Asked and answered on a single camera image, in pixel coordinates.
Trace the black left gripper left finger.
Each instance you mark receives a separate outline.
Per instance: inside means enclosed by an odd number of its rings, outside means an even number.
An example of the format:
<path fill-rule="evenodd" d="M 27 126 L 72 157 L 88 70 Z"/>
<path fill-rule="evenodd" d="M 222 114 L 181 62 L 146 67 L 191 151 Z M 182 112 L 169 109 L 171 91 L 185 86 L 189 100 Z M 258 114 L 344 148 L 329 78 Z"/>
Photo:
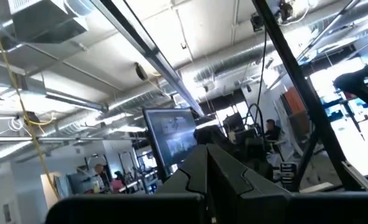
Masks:
<path fill-rule="evenodd" d="M 205 223 L 207 148 L 198 145 L 155 194 L 86 194 L 57 202 L 46 223 Z"/>

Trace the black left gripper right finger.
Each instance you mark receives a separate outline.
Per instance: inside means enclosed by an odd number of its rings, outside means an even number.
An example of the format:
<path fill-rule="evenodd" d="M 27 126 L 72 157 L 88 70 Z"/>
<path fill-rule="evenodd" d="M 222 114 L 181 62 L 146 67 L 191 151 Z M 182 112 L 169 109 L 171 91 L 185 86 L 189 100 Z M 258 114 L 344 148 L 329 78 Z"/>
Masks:
<path fill-rule="evenodd" d="M 207 145 L 218 223 L 368 223 L 367 192 L 291 193 Z"/>

